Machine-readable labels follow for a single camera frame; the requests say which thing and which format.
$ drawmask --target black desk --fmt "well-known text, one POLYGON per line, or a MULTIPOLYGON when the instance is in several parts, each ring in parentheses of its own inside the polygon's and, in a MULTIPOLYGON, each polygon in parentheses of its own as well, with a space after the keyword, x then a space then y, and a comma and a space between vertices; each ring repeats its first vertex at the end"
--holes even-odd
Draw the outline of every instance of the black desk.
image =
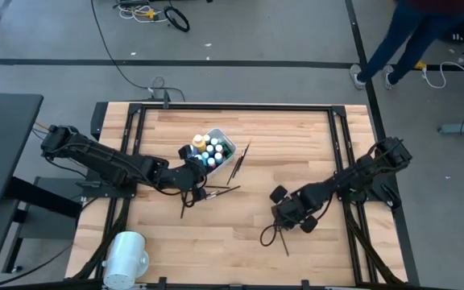
POLYGON ((0 251, 19 201, 77 217, 81 205, 14 177, 14 170, 35 122, 43 97, 0 93, 0 251))

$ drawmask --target person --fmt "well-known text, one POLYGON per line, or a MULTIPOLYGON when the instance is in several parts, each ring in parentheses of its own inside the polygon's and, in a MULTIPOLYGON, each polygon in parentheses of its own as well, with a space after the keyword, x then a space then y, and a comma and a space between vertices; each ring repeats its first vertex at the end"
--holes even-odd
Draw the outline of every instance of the person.
POLYGON ((365 68, 350 68, 356 89, 364 89, 379 70, 383 70, 386 89, 393 89, 423 56, 437 38, 464 20, 464 0, 399 0, 389 30, 365 68), (395 68, 387 65, 399 47, 408 41, 395 68))

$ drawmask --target sneaker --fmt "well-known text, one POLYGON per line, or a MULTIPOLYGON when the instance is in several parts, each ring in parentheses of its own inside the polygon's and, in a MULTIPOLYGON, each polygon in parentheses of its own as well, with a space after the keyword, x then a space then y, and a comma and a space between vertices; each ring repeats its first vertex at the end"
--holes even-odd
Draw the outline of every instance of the sneaker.
POLYGON ((361 73, 361 67, 358 64, 353 64, 350 67, 350 77, 354 82, 355 88, 358 90, 363 90, 367 86, 367 83, 358 80, 359 73, 361 73))
POLYGON ((395 85, 393 85, 390 80, 389 80, 389 76, 390 76, 390 73, 393 73, 395 70, 393 69, 393 67, 391 65, 387 65, 383 68, 383 72, 384 72, 384 86, 386 87, 387 90, 390 90, 390 89, 393 89, 393 87, 395 85))

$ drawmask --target gray floor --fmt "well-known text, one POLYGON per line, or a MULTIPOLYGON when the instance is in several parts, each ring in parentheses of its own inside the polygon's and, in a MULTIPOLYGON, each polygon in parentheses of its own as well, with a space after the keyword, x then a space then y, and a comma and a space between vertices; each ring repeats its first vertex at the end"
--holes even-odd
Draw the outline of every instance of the gray floor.
MULTIPOLYGON (((384 36, 394 4, 390 0, 353 2, 370 56, 384 36)), ((177 2, 191 21, 188 34, 165 24, 120 19, 110 0, 95 3, 116 59, 358 61, 343 1, 177 2)), ((458 61, 463 49, 435 43, 424 61, 458 61)), ((0 22, 0 58, 106 60, 107 55, 88 0, 14 0, 0 22)), ((166 85, 183 89, 189 102, 368 103, 367 95, 350 85, 345 69, 125 67, 123 72, 142 85, 162 76, 166 85)), ((441 80, 438 72, 430 76, 432 81, 441 80)), ((387 135, 403 138, 415 157, 398 181, 420 281, 426 286, 464 289, 464 136, 436 133, 439 125, 462 120, 464 74, 448 72, 446 77, 446 89, 435 90, 419 72, 412 72, 388 92, 377 76, 375 90, 387 135)), ((148 97, 110 66, 0 65, 0 92, 41 93, 45 99, 40 122, 70 124, 85 133, 89 133, 95 102, 148 97)), ((38 175, 76 177, 45 163, 33 135, 16 175, 30 181, 38 175)), ((18 264, 30 269, 68 243, 27 240, 18 264)), ((65 253, 40 273, 14 283, 59 280, 67 260, 65 253)), ((11 276, 0 274, 0 280, 11 276)))

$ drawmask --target wooden table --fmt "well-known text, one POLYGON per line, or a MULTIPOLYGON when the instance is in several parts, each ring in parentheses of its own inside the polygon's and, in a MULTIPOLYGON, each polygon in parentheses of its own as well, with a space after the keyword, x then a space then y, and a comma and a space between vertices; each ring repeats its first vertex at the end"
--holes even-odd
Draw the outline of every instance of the wooden table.
MULTIPOLYGON (((109 103, 101 143, 120 148, 128 105, 109 103)), ((370 119, 365 106, 346 106, 346 112, 357 158, 374 143, 370 119)), ((136 127, 134 120, 132 136, 136 127)), ((137 282, 157 283, 166 276, 169 283, 178 284, 299 285, 301 280, 309 280, 311 285, 354 285, 345 219, 336 199, 311 234, 298 228, 284 232, 289 257, 280 238, 270 247, 259 244, 261 231, 273 222, 268 196, 277 185, 291 191, 333 174, 326 113, 148 110, 139 152, 165 158, 170 167, 179 166, 178 149, 195 134, 216 127, 240 149, 251 140, 241 171, 230 183, 241 188, 197 203, 180 219, 179 197, 167 197, 140 185, 131 202, 127 229, 146 237, 151 261, 137 282)), ((344 144, 342 134, 340 141, 344 144)), ((224 168, 208 184, 224 185, 232 167, 224 168)), ((108 199, 100 199, 81 215, 67 277, 81 269, 100 243, 108 203, 108 199)), ((365 208, 374 248, 396 276, 406 280, 390 209, 380 202, 367 202, 365 208)), ((363 279, 368 281, 364 252, 358 248, 363 279)))

